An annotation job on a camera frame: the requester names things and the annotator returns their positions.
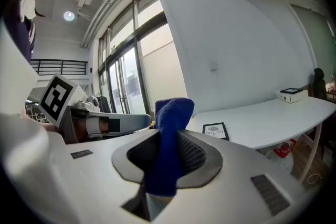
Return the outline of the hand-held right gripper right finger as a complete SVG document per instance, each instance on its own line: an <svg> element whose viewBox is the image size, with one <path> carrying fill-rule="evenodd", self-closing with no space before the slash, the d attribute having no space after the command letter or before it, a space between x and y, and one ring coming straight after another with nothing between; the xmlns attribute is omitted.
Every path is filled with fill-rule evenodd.
<svg viewBox="0 0 336 224"><path fill-rule="evenodd" d="M206 186L221 170L223 158L220 151L203 138L200 133L177 130L177 156L181 166L177 189Z"/></svg>

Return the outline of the blue cloth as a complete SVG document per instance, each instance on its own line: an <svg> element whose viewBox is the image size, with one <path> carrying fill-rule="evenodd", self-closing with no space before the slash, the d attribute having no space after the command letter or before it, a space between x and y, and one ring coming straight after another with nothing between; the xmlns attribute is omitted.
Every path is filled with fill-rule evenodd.
<svg viewBox="0 0 336 224"><path fill-rule="evenodd" d="M176 194L176 182L181 177L177 154L177 130L188 125L194 111L194 102L188 98L158 100L155 103L155 127L160 131L158 157L145 173L145 189L148 194L172 197Z"/></svg>

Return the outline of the green glass partition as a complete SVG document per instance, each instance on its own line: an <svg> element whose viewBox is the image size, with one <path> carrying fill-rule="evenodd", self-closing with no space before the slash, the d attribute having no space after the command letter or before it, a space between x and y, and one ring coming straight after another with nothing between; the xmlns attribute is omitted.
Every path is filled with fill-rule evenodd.
<svg viewBox="0 0 336 224"><path fill-rule="evenodd" d="M317 67L329 83L336 78L336 42L327 19L317 12L293 5L312 45Z"/></svg>

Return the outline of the white table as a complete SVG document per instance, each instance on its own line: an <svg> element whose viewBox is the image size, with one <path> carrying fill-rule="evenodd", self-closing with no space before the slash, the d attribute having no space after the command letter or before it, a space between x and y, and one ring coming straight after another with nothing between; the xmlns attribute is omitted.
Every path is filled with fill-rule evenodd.
<svg viewBox="0 0 336 224"><path fill-rule="evenodd" d="M313 97L295 103L273 99L235 109L198 113L186 128L202 133L204 124L223 122L230 141L215 138L233 150L225 150L224 159L230 163L241 159L246 163L245 149L252 149L256 154L259 149L296 139L334 112L336 104Z"/></svg>

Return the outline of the black-framed window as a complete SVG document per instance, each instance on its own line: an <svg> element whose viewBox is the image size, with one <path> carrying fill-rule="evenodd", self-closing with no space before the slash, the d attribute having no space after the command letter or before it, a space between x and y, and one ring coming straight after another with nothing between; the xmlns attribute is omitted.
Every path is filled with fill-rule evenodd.
<svg viewBox="0 0 336 224"><path fill-rule="evenodd" d="M156 101L187 97L160 0L132 0L99 39L98 52L104 111L154 115Z"/></svg>

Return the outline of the white box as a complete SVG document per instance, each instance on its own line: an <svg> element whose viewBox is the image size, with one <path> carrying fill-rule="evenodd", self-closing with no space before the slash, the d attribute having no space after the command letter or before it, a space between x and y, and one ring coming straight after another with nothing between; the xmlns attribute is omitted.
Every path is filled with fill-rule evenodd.
<svg viewBox="0 0 336 224"><path fill-rule="evenodd" d="M306 99L308 97L308 90L304 90L296 94L285 94L280 91L276 92L276 98L287 103L295 103Z"/></svg>

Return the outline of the black photo frame fingerprint print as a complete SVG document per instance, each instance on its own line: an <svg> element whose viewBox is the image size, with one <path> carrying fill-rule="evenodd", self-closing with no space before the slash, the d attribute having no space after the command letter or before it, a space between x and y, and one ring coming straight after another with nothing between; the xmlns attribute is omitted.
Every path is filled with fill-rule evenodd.
<svg viewBox="0 0 336 224"><path fill-rule="evenodd" d="M230 141L226 126L223 122L204 124L202 133L222 140Z"/></svg>

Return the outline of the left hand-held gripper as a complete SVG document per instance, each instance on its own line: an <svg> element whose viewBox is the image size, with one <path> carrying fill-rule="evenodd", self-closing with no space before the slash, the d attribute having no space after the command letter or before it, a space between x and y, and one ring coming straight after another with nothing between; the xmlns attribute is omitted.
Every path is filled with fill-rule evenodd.
<svg viewBox="0 0 336 224"><path fill-rule="evenodd" d="M73 120L81 116L88 116L88 137L123 136L148 128L152 122L147 114L98 112L98 99L87 96L78 84L59 73L50 80L38 108L61 132L67 144L79 142Z"/></svg>

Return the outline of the person's left forearm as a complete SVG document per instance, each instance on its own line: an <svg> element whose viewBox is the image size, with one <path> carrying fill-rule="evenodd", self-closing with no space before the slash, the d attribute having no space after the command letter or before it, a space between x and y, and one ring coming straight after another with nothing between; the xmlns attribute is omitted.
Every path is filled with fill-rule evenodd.
<svg viewBox="0 0 336 224"><path fill-rule="evenodd" d="M41 122L35 121L35 120L31 119L29 116L27 116L25 113L22 113L22 117L32 121L33 123L38 123L40 126L42 126L48 132L57 132L57 129L53 124L41 123Z"/></svg>

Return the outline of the navy shirt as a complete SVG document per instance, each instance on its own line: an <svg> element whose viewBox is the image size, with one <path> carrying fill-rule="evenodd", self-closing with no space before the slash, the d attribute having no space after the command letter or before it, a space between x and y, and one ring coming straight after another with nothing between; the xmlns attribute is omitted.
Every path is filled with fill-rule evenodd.
<svg viewBox="0 0 336 224"><path fill-rule="evenodd" d="M24 12L23 0L9 0L3 12L7 30L24 58L30 62L35 45L35 24Z"/></svg>

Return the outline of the white bow collar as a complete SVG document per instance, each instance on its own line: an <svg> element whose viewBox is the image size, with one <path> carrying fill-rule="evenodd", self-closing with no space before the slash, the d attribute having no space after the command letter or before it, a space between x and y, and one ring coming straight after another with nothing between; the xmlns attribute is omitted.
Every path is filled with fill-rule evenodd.
<svg viewBox="0 0 336 224"><path fill-rule="evenodd" d="M21 22L23 22L25 18L29 20L35 18L35 0L21 0L19 5L19 15Z"/></svg>

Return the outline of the clear bottle red cap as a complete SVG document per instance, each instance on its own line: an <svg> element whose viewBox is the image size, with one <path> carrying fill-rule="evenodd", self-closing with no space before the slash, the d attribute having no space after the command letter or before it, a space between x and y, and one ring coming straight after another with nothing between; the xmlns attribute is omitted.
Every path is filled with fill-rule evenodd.
<svg viewBox="0 0 336 224"><path fill-rule="evenodd" d="M294 139L284 141L280 147L268 151L266 158L290 174L294 165L292 150L295 145L296 140Z"/></svg>

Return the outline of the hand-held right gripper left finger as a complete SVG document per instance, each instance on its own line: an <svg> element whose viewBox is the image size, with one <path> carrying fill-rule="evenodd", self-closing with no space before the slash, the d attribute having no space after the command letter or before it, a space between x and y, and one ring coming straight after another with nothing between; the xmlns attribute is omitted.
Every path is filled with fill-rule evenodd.
<svg viewBox="0 0 336 224"><path fill-rule="evenodd" d="M161 144L159 130L147 130L120 147L112 154L113 167L120 176L134 183L143 182L144 176L154 166Z"/></svg>

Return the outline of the black railing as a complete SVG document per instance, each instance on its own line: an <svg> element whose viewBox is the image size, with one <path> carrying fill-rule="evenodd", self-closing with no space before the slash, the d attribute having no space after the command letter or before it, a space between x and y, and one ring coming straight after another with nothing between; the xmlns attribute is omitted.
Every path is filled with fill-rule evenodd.
<svg viewBox="0 0 336 224"><path fill-rule="evenodd" d="M55 73L63 76L85 76L87 74L88 62L61 59L32 59L30 65L39 76L51 76Z"/></svg>

